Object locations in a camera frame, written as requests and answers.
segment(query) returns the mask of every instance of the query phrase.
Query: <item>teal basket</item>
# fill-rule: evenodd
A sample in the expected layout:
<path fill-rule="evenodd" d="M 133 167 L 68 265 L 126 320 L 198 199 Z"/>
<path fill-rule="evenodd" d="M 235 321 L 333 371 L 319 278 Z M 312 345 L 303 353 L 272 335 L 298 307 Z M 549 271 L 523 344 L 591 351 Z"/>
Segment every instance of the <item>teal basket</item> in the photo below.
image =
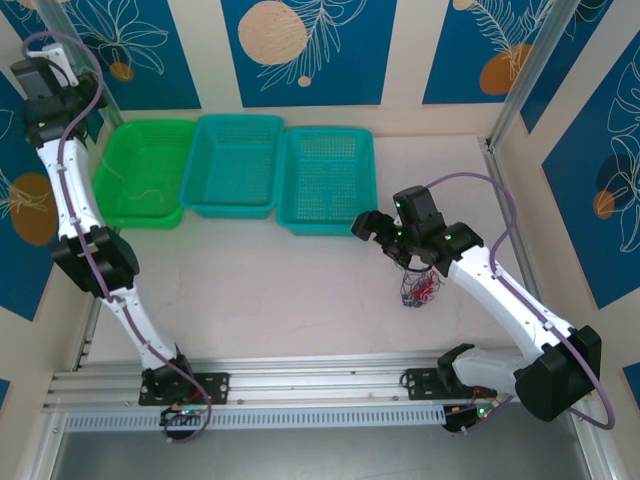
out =
<path fill-rule="evenodd" d="M 203 217 L 266 218 L 276 203 L 278 144 L 272 115 L 206 115 L 196 125 L 180 204 Z"/>
<path fill-rule="evenodd" d="M 371 132 L 296 128 L 280 150 L 277 219 L 296 235 L 351 235 L 357 215 L 378 207 Z"/>

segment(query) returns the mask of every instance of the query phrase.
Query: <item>metal frame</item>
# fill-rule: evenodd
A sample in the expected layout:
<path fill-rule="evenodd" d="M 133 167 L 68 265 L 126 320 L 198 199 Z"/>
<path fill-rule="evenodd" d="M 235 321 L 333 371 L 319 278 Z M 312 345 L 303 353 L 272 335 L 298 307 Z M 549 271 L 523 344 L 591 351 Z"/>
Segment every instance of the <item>metal frame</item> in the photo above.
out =
<path fill-rule="evenodd" d="M 524 102 L 529 97 L 533 86 L 538 81 L 549 57 L 553 53 L 564 29 L 576 11 L 581 0 L 564 0 L 555 2 L 540 33 L 536 37 L 531 52 L 527 56 L 522 69 L 507 94 L 500 114 L 489 133 L 489 150 L 495 153 L 506 138 L 513 121 L 520 115 Z"/>
<path fill-rule="evenodd" d="M 48 28 L 77 36 L 56 0 L 35 2 Z M 489 140 L 480 139 L 489 174 L 501 182 L 503 176 L 495 156 L 496 149 L 519 114 L 579 2 L 580 0 L 568 0 L 557 2 L 554 6 L 538 35 L 535 48 L 532 49 L 505 101 Z M 87 66 L 83 53 L 76 51 L 77 49 L 71 50 L 79 65 Z M 113 98 L 110 94 L 107 95 L 110 107 L 103 116 L 115 128 L 122 123 L 122 119 Z M 508 222 L 511 218 L 508 205 L 499 192 L 496 192 L 496 196 L 502 214 Z M 511 236 L 511 241 L 526 288 L 536 298 L 540 298 L 526 245 L 517 228 Z M 99 301 L 94 301 L 84 318 L 85 341 L 80 345 L 74 371 L 59 372 L 53 376 L 43 408 L 44 413 L 38 420 L 41 423 L 38 447 L 34 449 L 34 456 L 20 477 L 24 480 L 50 478 L 64 428 L 67 425 L 77 428 L 81 424 L 81 418 L 142 418 L 157 414 L 157 410 L 151 411 L 137 405 L 140 388 L 138 363 L 86 364 L 99 308 Z M 228 405 L 216 408 L 217 414 L 225 418 L 246 419 L 256 415 L 266 418 L 264 415 L 270 414 L 269 418 L 274 418 L 273 415 L 287 415 L 287 412 L 317 413 L 331 408 L 334 412 L 345 413 L 394 411 L 399 412 L 398 414 L 424 409 L 436 412 L 434 415 L 439 418 L 440 413 L 437 412 L 442 411 L 442 405 L 459 401 L 410 403 L 406 389 L 400 385 L 400 375 L 408 368 L 434 367 L 441 353 L 443 352 L 207 360 L 195 361 L 193 367 L 196 372 L 219 370 L 233 375 Z M 578 408 L 593 413 L 593 401 L 592 397 L 588 397 L 579 402 Z M 411 421 L 411 424 L 419 424 L 418 420 Z M 594 479 L 629 478 L 606 433 L 575 418 L 573 424 Z M 120 428 L 117 422 L 109 425 Z"/>
<path fill-rule="evenodd" d="M 193 417 L 172 430 L 193 430 L 203 417 Z M 254 408 L 214 410 L 208 430 L 272 430 L 296 428 L 402 427 L 444 425 L 442 405 L 396 407 Z M 157 412 L 71 413 L 65 432 L 149 432 L 160 430 Z"/>

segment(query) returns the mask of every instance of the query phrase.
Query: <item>plastic basket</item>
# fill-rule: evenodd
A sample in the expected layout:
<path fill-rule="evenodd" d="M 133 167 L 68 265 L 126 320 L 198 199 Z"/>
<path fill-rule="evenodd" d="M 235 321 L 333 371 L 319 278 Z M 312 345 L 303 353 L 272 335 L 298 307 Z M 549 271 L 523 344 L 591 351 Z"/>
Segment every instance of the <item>plastic basket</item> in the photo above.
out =
<path fill-rule="evenodd" d="M 350 235 L 355 217 L 377 208 L 371 132 L 297 128 L 283 143 L 280 225 L 296 235 Z"/>
<path fill-rule="evenodd" d="M 180 204 L 203 217 L 266 218 L 275 206 L 283 122 L 272 115 L 207 115 L 196 127 Z"/>
<path fill-rule="evenodd" d="M 187 120 L 136 120 L 118 127 L 93 182 L 106 223 L 175 228 L 180 184 L 195 131 Z"/>

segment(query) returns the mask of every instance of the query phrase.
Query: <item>green plastic tray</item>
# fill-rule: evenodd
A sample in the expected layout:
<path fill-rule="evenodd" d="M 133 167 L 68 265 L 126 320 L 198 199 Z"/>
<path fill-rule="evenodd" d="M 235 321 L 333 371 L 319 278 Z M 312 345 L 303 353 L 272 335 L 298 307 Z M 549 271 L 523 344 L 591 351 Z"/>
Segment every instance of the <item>green plastic tray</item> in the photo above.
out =
<path fill-rule="evenodd" d="M 93 188 L 106 223 L 121 228 L 175 228 L 195 122 L 135 120 L 118 127 Z"/>

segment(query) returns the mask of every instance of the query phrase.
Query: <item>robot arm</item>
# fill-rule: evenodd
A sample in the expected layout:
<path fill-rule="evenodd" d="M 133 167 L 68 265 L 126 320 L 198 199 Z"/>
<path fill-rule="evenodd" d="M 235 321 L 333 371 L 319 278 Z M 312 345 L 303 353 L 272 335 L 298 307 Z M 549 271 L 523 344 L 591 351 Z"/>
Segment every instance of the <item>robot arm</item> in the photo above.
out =
<path fill-rule="evenodd" d="M 490 251 L 467 225 L 447 226 L 431 193 L 422 186 L 394 195 L 398 220 L 379 211 L 360 214 L 351 231 L 374 241 L 403 268 L 413 256 L 435 267 L 475 297 L 513 338 L 521 355 L 483 352 L 460 345 L 439 361 L 438 377 L 450 390 L 481 386 L 518 395 L 536 417 L 551 421 L 594 386 L 565 345 L 550 330 L 555 327 L 599 375 L 600 337 L 590 328 L 573 328 L 539 303 L 498 264 L 490 268 Z M 545 323 L 512 293 L 540 312 Z"/>
<path fill-rule="evenodd" d="M 95 97 L 95 79 L 92 74 L 76 77 L 59 44 L 29 52 L 29 57 L 13 64 L 11 70 L 27 95 L 23 111 L 27 141 L 47 171 L 56 201 L 59 241 L 50 247 L 53 260 L 80 289 L 100 298 L 118 318 L 140 354 L 141 391 L 148 393 L 149 402 L 162 405 L 189 398 L 195 391 L 193 382 L 167 365 L 171 363 L 193 377 L 189 362 L 149 314 L 136 286 L 140 271 L 136 256 L 129 244 L 105 225 L 98 210 L 82 141 L 85 122 L 64 141 L 59 158 L 63 131 Z M 101 100 L 95 108 L 104 106 Z M 93 274 L 80 233 L 105 285 Z"/>

